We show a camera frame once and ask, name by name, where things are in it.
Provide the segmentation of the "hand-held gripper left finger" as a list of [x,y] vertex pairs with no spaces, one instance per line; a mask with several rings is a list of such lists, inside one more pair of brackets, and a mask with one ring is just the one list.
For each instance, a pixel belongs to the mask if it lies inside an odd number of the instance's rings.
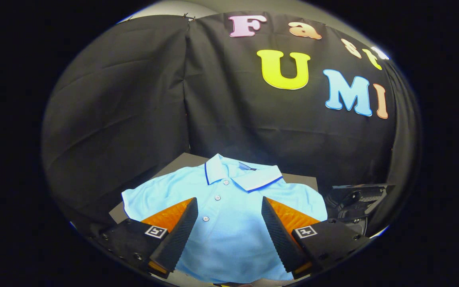
[[166,279],[175,270],[198,219],[197,198],[147,217],[127,218],[94,236],[104,250],[133,269]]

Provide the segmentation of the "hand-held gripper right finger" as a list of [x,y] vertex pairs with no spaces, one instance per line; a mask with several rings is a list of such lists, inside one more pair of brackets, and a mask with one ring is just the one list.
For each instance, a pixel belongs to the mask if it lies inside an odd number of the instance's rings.
[[321,274],[371,242],[336,219],[317,220],[268,197],[261,215],[282,265],[295,279]]

